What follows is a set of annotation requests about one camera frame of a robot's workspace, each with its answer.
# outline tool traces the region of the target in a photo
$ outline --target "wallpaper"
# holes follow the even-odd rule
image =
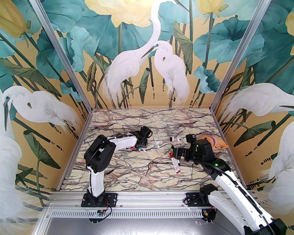
[[[0,231],[30,234],[88,113],[29,2],[0,2]]]
[[[249,189],[294,234],[294,1],[272,1],[264,46],[235,71],[215,109]]]
[[[258,4],[255,0],[41,2],[97,108],[208,107]],[[261,50],[260,37],[254,38],[250,51]]]

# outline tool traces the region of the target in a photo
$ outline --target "yellow flower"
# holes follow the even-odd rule
[[[139,27],[151,25],[151,7],[154,0],[85,0],[89,9],[99,15],[111,15],[115,27],[122,22]]]
[[[294,12],[288,14],[285,24],[288,34],[294,36]],[[294,56],[294,46],[291,49],[290,55]]]
[[[229,6],[227,4],[223,6],[224,1],[225,0],[197,0],[198,11],[202,15],[214,13],[220,17],[220,11],[223,11]]]
[[[24,17],[11,0],[0,0],[0,27],[10,36],[20,38],[26,31]]]

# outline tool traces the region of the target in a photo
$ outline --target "orange plush toy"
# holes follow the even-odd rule
[[[212,149],[214,150],[214,148],[217,149],[226,149],[229,146],[225,144],[225,142],[217,137],[217,136],[211,136],[211,135],[202,135],[198,138],[199,140],[208,140],[212,146]]]

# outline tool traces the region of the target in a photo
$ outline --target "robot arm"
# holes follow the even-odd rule
[[[173,148],[172,155],[179,159],[201,164],[229,195],[234,202],[230,203],[219,191],[208,184],[200,188],[199,197],[204,205],[212,205],[226,216],[242,235],[285,235],[286,225],[281,219],[274,219],[247,192],[237,180],[230,167],[219,158],[215,158],[211,144],[207,140],[196,140],[195,135],[187,135],[189,149]]]
[[[94,201],[101,201],[104,195],[104,170],[108,167],[114,152],[130,147],[136,150],[147,147],[147,139],[152,131],[141,127],[140,131],[118,134],[115,137],[99,135],[84,154],[86,168],[89,171],[89,188],[87,193]]]

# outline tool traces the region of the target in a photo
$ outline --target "white marker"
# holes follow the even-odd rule
[[[176,159],[171,155],[171,153],[169,155],[171,157],[171,161],[173,162],[173,167],[175,168],[175,171],[178,174],[181,171],[180,168],[179,168],[179,165],[176,162]]]

